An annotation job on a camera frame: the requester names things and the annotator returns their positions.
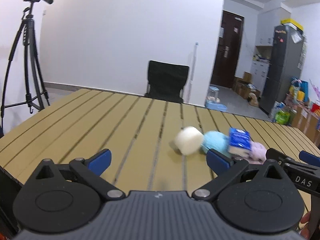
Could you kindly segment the blue pet feeder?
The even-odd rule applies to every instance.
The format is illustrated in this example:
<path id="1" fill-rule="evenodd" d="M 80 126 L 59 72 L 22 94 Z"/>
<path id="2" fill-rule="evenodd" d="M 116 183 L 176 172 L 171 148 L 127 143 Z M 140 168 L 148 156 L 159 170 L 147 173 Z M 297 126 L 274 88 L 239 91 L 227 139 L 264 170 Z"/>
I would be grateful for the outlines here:
<path id="1" fill-rule="evenodd" d="M 219 89 L 215 86 L 210 86 L 205 101 L 205 107 L 210 110 L 226 112 L 227 107 L 221 103 L 218 95 Z"/>

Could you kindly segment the grey refrigerator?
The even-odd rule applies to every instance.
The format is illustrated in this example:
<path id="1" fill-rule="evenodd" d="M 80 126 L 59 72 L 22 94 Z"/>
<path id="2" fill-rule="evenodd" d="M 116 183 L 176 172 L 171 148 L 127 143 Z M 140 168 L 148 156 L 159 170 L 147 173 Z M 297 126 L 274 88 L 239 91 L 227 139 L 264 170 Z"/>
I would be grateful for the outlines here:
<path id="1" fill-rule="evenodd" d="M 275 102 L 282 102 L 291 86 L 292 78 L 299 78 L 299 66 L 305 37 L 289 25 L 274 28 L 273 47 L 259 108 L 270 114 Z"/>

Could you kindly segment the yellow box on fridge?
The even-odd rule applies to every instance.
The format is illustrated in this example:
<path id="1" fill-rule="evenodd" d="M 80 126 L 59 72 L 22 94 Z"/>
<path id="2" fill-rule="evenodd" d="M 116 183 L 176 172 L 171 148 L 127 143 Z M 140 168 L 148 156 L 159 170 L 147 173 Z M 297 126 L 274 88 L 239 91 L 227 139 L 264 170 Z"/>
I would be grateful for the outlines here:
<path id="1" fill-rule="evenodd" d="M 283 19 L 280 21 L 280 23 L 284 24 L 284 25 L 289 25 L 289 26 L 295 28 L 296 30 L 301 30 L 301 31 L 304 30 L 303 26 L 292 18 Z"/>

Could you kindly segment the white wall cabinet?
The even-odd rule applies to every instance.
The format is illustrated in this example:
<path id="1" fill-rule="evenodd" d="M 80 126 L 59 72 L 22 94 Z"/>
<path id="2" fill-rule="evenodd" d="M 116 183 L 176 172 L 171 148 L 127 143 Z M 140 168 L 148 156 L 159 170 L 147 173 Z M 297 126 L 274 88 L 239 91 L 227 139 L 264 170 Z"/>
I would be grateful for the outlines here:
<path id="1" fill-rule="evenodd" d="M 281 24 L 281 20 L 290 18 L 291 12 L 280 7 L 263 12 L 258 15 L 257 33 L 255 37 L 256 46 L 272 46 L 274 28 Z"/>

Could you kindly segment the dark wooden door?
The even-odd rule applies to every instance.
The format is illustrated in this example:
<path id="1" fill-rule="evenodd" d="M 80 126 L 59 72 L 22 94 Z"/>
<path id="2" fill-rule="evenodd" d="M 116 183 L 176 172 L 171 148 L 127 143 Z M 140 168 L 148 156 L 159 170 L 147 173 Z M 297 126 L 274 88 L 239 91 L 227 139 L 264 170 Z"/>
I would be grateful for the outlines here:
<path id="1" fill-rule="evenodd" d="M 223 11 L 219 40 L 210 83 L 232 88 L 238 65 L 244 17 Z"/>

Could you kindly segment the blue tissue pack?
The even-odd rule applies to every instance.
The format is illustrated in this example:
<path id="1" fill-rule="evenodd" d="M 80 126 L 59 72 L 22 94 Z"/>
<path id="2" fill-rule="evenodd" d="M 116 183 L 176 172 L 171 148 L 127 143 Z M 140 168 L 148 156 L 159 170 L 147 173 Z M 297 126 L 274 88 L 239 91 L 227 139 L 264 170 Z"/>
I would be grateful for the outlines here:
<path id="1" fill-rule="evenodd" d="M 228 152 L 243 158 L 248 158 L 251 153 L 251 139 L 249 132 L 231 127 L 229 129 Z"/>

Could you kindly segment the pale pink cloth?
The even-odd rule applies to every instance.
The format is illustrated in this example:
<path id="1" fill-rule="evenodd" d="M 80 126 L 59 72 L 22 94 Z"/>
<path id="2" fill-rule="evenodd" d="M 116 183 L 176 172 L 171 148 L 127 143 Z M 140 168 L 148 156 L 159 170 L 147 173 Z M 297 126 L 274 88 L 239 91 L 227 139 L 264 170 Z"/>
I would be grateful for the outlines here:
<path id="1" fill-rule="evenodd" d="M 245 158 L 250 164 L 260 164 L 262 165 L 266 161 L 267 149 L 265 146 L 259 142 L 251 141 L 251 151 Z"/>

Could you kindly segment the folding camping table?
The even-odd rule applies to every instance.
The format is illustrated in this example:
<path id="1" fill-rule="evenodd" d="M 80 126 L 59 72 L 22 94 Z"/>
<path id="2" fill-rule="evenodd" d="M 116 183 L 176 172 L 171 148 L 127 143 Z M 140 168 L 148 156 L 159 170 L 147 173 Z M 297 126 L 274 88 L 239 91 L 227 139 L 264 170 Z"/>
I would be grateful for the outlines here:
<path id="1" fill-rule="evenodd" d="M 46 109 L 1 139 L 1 166 L 24 183 L 45 158 L 68 163 L 103 148 L 112 152 L 103 178 L 125 192 L 185 190 L 210 181 L 214 173 L 200 151 L 184 157 L 171 142 L 184 127 L 227 133 L 249 131 L 255 142 L 297 159 L 300 151 L 319 155 L 297 128 L 192 105 L 81 89 L 57 95 Z"/>

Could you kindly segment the cardboard box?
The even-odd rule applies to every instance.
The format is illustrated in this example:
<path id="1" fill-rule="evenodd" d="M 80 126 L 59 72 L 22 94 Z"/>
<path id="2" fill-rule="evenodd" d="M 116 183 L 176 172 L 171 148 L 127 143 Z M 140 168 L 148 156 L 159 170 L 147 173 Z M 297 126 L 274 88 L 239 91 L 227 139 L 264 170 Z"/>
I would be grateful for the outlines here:
<path id="1" fill-rule="evenodd" d="M 298 106 L 291 126 L 299 129 L 317 147 L 319 146 L 319 115 L 305 107 Z"/>

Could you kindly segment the light blue ball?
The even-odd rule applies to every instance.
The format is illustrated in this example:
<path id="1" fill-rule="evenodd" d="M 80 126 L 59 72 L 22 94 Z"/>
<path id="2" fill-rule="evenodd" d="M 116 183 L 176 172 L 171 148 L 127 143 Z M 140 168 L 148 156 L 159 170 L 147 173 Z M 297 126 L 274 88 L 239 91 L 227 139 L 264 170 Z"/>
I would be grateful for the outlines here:
<path id="1" fill-rule="evenodd" d="M 201 148 L 206 154 L 210 149 L 214 149 L 217 152 L 223 154 L 226 157 L 230 157 L 228 152 L 229 137 L 218 131 L 209 131 L 204 134 Z"/>

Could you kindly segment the white mop stick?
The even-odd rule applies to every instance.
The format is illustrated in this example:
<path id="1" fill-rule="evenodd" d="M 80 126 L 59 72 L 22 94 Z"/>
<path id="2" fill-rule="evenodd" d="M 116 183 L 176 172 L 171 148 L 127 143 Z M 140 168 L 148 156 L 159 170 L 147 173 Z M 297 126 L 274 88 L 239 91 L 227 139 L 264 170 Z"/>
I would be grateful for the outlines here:
<path id="1" fill-rule="evenodd" d="M 190 72 L 190 81 L 189 81 L 189 88 L 188 88 L 188 95 L 187 95 L 187 103 L 190 102 L 190 97 L 191 97 L 191 90 L 192 90 L 193 80 L 194 80 L 198 46 L 199 46 L 199 43 L 196 42 L 195 46 L 194 46 L 193 59 L 192 59 L 192 64 L 191 64 L 191 68 L 190 68 L 191 72 Z"/>

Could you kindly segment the blue shopping bag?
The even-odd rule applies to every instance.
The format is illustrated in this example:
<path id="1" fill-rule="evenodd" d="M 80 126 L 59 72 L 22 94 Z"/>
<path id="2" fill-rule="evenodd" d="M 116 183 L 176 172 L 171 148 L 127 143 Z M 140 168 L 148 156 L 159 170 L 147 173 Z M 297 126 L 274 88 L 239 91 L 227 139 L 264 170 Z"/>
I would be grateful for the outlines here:
<path id="1" fill-rule="evenodd" d="M 296 77 L 291 79 L 290 93 L 296 97 L 298 101 L 307 102 L 309 98 L 308 83 Z"/>

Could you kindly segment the cream foam ball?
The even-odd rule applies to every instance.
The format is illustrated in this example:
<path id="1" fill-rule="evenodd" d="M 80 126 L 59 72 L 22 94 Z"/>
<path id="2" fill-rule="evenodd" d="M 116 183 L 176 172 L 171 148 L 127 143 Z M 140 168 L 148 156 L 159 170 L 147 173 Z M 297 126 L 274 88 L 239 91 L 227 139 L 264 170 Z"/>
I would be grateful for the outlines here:
<path id="1" fill-rule="evenodd" d="M 188 126 L 179 131 L 174 144 L 182 155 L 191 155 L 201 148 L 203 139 L 204 135 L 198 129 Z"/>

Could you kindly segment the black folding chair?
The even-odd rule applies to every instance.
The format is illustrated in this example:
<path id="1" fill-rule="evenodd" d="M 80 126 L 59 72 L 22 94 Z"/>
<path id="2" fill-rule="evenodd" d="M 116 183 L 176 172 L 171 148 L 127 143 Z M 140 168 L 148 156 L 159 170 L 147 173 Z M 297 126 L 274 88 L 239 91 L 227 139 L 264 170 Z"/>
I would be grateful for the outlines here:
<path id="1" fill-rule="evenodd" d="M 183 91 L 187 83 L 189 66 L 149 61 L 146 98 L 183 103 Z"/>

